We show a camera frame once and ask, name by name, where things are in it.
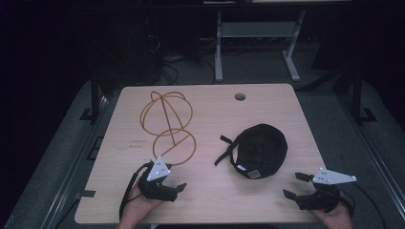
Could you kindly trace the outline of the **black table edge clip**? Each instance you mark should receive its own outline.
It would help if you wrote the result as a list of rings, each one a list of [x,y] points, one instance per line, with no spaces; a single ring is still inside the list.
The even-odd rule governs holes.
[[[96,191],[91,191],[91,190],[82,190],[80,192],[76,192],[74,195],[75,199],[81,199],[81,198],[93,198],[96,194]]]

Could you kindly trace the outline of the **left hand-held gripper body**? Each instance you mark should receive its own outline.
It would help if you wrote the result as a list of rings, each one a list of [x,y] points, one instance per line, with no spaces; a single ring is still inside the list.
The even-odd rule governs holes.
[[[176,188],[162,184],[171,173],[165,164],[161,156],[147,164],[147,169],[142,173],[138,182],[138,187],[146,198],[175,201],[178,197]]]

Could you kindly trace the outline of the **black metal post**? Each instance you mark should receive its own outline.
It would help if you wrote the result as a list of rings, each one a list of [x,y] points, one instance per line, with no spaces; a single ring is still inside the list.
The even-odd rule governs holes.
[[[362,75],[358,64],[353,66],[352,76],[352,107],[351,115],[355,122],[362,125],[364,122],[375,122],[376,118],[369,108],[361,107]]]
[[[80,116],[80,120],[89,121],[91,125],[95,124],[99,118],[102,101],[102,73],[94,71],[90,79],[91,107],[85,108]]]

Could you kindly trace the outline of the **person's right hand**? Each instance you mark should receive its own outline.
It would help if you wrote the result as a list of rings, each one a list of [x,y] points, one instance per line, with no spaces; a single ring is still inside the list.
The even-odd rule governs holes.
[[[346,205],[341,202],[328,213],[322,210],[310,210],[310,212],[319,219],[327,229],[353,229],[349,210]]]

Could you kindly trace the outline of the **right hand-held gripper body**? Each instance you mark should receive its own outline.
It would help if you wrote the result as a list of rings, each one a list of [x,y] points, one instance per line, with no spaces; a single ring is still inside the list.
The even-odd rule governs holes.
[[[344,193],[336,187],[337,184],[356,182],[356,176],[345,175],[326,168],[319,168],[312,181],[315,192],[310,195],[297,196],[295,203],[300,210],[332,211],[339,202],[344,203],[350,213],[354,211],[355,203],[344,199]]]

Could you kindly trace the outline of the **grey metal stand frame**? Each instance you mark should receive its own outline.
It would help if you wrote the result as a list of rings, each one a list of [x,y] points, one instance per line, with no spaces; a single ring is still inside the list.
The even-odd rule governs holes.
[[[223,14],[217,13],[216,51],[214,55],[215,81],[224,80],[222,61],[222,40],[224,38],[289,38],[290,44],[282,51],[291,79],[300,80],[292,55],[303,25],[306,12],[301,10],[295,21],[281,22],[224,22]]]

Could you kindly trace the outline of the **person's left hand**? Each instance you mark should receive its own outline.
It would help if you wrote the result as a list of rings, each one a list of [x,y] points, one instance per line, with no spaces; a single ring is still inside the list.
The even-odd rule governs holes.
[[[163,204],[162,200],[146,198],[135,185],[124,206],[122,217],[116,229],[135,229],[153,210]]]

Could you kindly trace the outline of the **black cap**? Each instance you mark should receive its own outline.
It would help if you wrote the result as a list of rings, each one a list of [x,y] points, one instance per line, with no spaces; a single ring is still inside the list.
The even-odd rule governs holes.
[[[285,135],[268,124],[258,124],[241,132],[234,140],[222,135],[228,144],[214,165],[229,158],[235,171],[248,179],[261,179],[275,175],[287,156]]]

